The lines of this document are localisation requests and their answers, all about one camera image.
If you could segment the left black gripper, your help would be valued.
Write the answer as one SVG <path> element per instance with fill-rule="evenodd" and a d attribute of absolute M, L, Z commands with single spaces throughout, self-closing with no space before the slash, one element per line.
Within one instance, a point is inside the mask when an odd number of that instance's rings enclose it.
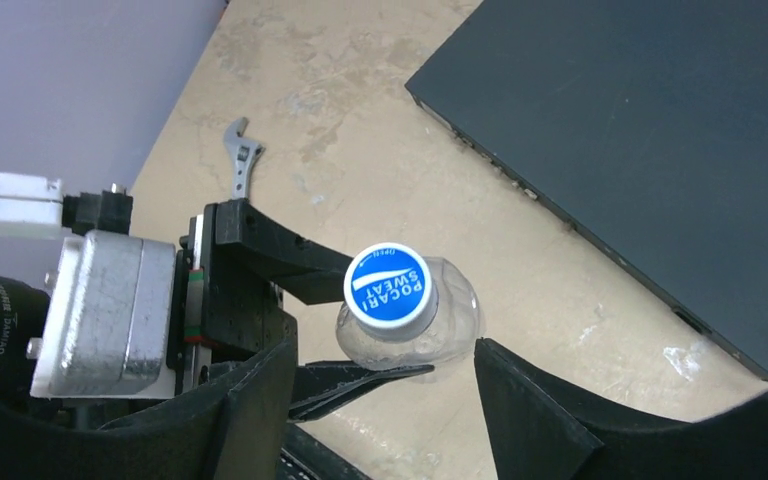
<path fill-rule="evenodd" d="M 306 305 L 339 303 L 351 262 L 243 199 L 207 205 L 178 246 L 167 354 L 177 391 L 204 383 L 213 363 L 245 361 L 285 340 L 296 346 L 297 321 L 283 310 L 280 287 Z M 386 383 L 434 370 L 368 370 L 352 361 L 298 366 L 288 421 L 321 419 Z"/>

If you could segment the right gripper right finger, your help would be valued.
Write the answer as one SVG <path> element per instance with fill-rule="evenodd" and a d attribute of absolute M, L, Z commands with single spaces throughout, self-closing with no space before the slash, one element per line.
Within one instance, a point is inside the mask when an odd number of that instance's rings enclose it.
<path fill-rule="evenodd" d="M 768 479 L 768 391 L 683 422 L 635 410 L 481 338 L 474 367 L 501 479 Z"/>

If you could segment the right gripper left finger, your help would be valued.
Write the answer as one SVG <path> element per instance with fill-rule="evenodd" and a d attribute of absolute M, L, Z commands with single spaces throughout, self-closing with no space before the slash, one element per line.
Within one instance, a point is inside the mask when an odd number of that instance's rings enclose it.
<path fill-rule="evenodd" d="M 0 479 L 273 479 L 296 365 L 296 345 L 283 341 L 98 430 L 0 406 Z"/>

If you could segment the clear plastic bottle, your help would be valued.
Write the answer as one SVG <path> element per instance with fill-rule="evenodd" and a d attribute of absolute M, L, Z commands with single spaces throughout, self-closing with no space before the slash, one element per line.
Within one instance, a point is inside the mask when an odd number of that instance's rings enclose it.
<path fill-rule="evenodd" d="M 431 365 L 440 371 L 474 352 L 486 322 L 478 296 L 449 260 L 410 261 L 384 281 L 355 292 L 336 320 L 338 345 L 375 371 Z"/>

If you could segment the blue white bottle cap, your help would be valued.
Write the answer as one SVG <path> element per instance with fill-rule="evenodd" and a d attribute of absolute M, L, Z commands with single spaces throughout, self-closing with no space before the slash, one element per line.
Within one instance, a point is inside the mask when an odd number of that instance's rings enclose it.
<path fill-rule="evenodd" d="M 420 336 L 432 324 L 439 301 L 428 261 L 395 242 L 371 245 L 351 260 L 343 296 L 360 329 L 386 343 Z"/>

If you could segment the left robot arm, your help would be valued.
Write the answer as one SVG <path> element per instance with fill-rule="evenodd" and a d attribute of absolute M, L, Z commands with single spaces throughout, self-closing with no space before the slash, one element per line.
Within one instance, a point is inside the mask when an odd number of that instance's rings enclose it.
<path fill-rule="evenodd" d="M 44 417 L 80 400 L 166 401 L 295 342 L 285 294 L 343 297 L 350 258 L 245 199 L 208 205 L 177 244 L 132 236 L 132 209 L 105 191 L 16 213 L 9 232 L 71 236 L 47 289 L 0 276 L 0 403 Z"/>

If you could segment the black flat electronics box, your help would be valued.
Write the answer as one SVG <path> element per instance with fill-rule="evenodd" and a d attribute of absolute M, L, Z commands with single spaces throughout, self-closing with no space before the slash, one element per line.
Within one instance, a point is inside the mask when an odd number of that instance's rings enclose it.
<path fill-rule="evenodd" d="M 406 87 L 768 381 L 768 1 L 485 1 Z"/>

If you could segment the red handled adjustable wrench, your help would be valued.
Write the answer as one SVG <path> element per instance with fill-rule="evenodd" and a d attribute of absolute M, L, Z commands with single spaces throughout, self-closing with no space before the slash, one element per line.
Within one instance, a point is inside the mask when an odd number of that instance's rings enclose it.
<path fill-rule="evenodd" d="M 249 199 L 252 172 L 266 147 L 245 135 L 249 125 L 247 117 L 233 121 L 223 134 L 223 144 L 232 167 L 231 199 Z"/>

